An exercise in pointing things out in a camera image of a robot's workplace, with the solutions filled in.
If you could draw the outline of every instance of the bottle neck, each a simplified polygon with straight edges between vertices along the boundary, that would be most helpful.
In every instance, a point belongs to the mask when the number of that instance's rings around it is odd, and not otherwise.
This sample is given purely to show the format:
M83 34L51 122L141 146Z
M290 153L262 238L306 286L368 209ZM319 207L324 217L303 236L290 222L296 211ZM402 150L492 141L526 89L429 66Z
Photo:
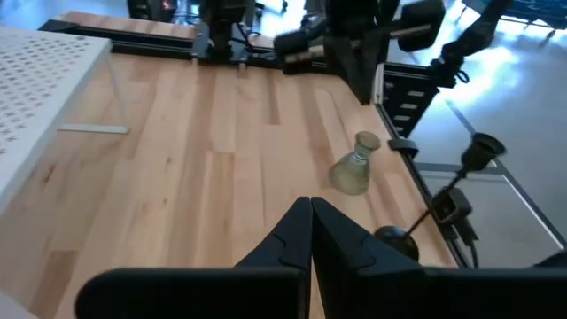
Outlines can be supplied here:
M372 153L371 150L361 147L359 145L355 145L353 155L351 156L350 160L354 164L363 165L368 163L369 156Z

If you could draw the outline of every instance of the black knob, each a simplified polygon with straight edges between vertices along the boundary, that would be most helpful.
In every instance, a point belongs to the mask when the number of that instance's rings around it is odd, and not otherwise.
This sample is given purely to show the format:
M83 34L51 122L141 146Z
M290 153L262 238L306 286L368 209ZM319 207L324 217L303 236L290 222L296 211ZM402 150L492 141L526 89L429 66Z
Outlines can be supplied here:
M462 168L467 171L484 169L491 160L506 152L506 147L495 137L475 133L469 147L461 155Z

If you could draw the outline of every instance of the perforated board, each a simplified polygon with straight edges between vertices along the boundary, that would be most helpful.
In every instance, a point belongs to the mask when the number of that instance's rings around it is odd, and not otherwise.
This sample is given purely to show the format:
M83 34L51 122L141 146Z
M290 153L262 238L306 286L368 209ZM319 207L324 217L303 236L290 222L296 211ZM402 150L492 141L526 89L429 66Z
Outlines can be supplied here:
M0 27L0 214L110 48L108 39Z

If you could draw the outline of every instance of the floor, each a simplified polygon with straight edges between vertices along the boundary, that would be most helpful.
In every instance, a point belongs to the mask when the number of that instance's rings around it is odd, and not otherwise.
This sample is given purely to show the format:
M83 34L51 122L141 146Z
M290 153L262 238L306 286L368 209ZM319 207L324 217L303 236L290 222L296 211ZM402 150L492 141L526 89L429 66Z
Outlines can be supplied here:
M3 0L0 24L37 28L48 18L75 10L127 16L124 0ZM290 0L288 11L276 14L279 0L264 0L273 8L260 26L266 35L295 28L304 4ZM453 41L478 16L460 2L447 5L438 40L428 50L407 54L391 46L389 60L428 65L444 43ZM525 267L560 249L567 237L567 142L562 137L567 119L567 33L501 21L493 46L467 58L463 69L468 84L443 89L419 122L411 139L420 147L417 166L431 191L448 183L457 169L470 133L497 136L508 153L494 163L490 174L461 183L474 207L471 222L480 236L483 267Z

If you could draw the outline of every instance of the wooden tabletop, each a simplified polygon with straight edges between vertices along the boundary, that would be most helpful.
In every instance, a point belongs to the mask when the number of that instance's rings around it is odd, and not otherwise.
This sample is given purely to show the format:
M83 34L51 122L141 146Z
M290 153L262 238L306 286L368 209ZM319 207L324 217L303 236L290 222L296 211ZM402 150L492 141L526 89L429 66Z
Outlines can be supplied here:
M191 37L189 27L70 12L83 25ZM335 191L329 167L376 109L334 76L199 66L113 55L128 136L60 132L0 217L0 290L42 319L72 318L86 280L118 267L231 267L299 196L322 196L369 231L425 210L397 152L372 155L362 196ZM119 119L106 70L69 120ZM414 235L424 265L454 267L433 220ZM312 318L323 318L312 293Z

